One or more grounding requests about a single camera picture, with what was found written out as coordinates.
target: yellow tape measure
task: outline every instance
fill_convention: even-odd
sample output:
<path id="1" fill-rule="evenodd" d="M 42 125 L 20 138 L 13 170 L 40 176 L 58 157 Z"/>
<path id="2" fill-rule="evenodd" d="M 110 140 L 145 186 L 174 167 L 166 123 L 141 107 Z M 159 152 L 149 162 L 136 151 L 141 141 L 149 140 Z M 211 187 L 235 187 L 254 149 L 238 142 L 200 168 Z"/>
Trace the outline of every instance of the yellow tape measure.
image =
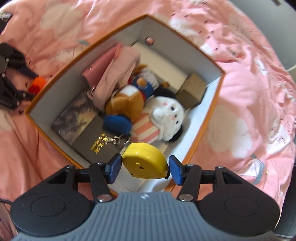
<path id="1" fill-rule="evenodd" d="M 122 155 L 122 163 L 133 177 L 165 178 L 168 164 L 163 153 L 147 143 L 132 143 Z"/>

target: pink bag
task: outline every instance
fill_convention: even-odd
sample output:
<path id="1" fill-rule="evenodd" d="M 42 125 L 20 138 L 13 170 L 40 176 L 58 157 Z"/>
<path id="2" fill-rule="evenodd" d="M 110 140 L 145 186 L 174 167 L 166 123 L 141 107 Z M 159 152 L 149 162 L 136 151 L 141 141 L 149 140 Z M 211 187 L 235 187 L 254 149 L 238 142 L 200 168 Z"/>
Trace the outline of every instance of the pink bag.
<path id="1" fill-rule="evenodd" d="M 88 92 L 95 107 L 105 111 L 105 104 L 115 89 L 127 85 L 133 69 L 140 64 L 140 53 L 130 46 L 124 46 L 110 62 L 96 88 Z"/>
<path id="2" fill-rule="evenodd" d="M 109 49 L 82 73 L 82 76 L 87 80 L 91 89 L 98 85 L 108 65 L 114 58 L 116 49 L 116 46 Z"/>

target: small brown box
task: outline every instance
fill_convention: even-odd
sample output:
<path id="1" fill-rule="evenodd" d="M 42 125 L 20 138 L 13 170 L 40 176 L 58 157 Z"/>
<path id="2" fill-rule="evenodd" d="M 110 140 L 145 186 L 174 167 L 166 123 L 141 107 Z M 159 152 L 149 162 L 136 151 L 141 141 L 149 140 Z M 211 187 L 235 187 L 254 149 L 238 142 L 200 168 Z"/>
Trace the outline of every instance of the small brown box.
<path id="1" fill-rule="evenodd" d="M 185 80 L 176 94 L 177 100 L 185 109 L 189 109 L 201 102 L 206 88 L 207 83 L 193 73 Z"/>

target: gray book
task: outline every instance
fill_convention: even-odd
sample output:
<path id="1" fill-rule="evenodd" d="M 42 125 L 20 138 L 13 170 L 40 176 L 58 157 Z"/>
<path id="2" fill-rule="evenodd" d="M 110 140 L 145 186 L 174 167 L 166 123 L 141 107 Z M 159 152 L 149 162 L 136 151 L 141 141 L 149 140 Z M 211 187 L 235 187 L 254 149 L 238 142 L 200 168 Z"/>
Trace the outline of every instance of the gray book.
<path id="1" fill-rule="evenodd" d="M 83 92 L 60 113 L 52 123 L 52 129 L 72 145 L 97 114 L 92 101 Z"/>
<path id="2" fill-rule="evenodd" d="M 103 126 L 103 119 L 96 116 L 78 136 L 72 147 L 90 163 L 108 162 L 122 148 L 118 148 L 112 142 L 105 143 L 107 137 L 114 135 Z"/>

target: bed sheet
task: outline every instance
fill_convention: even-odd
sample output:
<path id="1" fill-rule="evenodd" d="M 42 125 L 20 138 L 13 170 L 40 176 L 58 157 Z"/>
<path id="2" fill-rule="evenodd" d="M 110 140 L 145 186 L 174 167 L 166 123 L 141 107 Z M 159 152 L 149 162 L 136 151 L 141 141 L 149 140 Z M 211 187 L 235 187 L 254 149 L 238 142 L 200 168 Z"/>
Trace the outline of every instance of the bed sheet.
<path id="1" fill-rule="evenodd" d="M 282 207 L 295 157 L 295 84 L 265 36 L 228 0 L 12 0 L 1 10 L 13 17 L 0 42 L 22 51 L 48 81 L 89 44 L 140 15 L 170 25 L 227 72 L 192 163 L 225 166 Z M 28 79 L 8 75 L 27 89 Z M 69 164 L 18 112 L 0 110 L 0 140 L 1 198 L 14 200 Z M 209 192 L 202 185 L 199 198 Z"/>

